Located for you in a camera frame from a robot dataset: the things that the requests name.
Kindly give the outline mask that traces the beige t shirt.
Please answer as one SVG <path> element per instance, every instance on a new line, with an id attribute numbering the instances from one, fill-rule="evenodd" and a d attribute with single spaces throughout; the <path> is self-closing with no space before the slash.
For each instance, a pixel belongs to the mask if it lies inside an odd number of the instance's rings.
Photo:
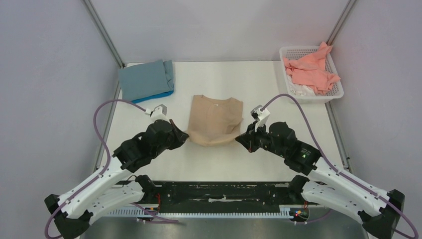
<path id="1" fill-rule="evenodd" d="M 242 116 L 243 102 L 240 100 L 194 95 L 187 134 L 191 142 L 201 146 L 226 145 L 240 135 Z"/>

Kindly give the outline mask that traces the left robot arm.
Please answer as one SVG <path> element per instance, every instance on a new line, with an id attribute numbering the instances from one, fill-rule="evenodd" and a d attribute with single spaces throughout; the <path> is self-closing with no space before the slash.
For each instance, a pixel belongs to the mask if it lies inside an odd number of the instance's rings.
<path id="1" fill-rule="evenodd" d="M 156 190 L 145 176 L 119 191 L 111 192 L 110 188 L 151 163 L 165 150 L 181 147 L 188 138 L 189 135 L 172 120 L 158 119 L 146 131 L 125 140 L 103 167 L 78 186 L 62 195 L 51 194 L 45 198 L 44 203 L 51 213 L 44 230 L 46 238 L 51 238 L 48 232 L 51 223 L 60 233 L 58 238 L 75 239 L 96 220 L 119 207 L 140 200 L 153 202 Z"/>

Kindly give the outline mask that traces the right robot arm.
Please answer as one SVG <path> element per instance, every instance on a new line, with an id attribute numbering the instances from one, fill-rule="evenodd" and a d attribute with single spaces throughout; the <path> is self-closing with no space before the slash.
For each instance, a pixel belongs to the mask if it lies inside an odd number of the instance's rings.
<path id="1" fill-rule="evenodd" d="M 291 202 L 324 205 L 356 220 L 378 239 L 393 237 L 405 200 L 400 191 L 379 189 L 347 171 L 342 176 L 343 172 L 329 165 L 318 149 L 298 140 L 285 122 L 259 128 L 252 123 L 235 140 L 250 153 L 262 148 L 282 157 L 297 172 L 287 190 Z"/>

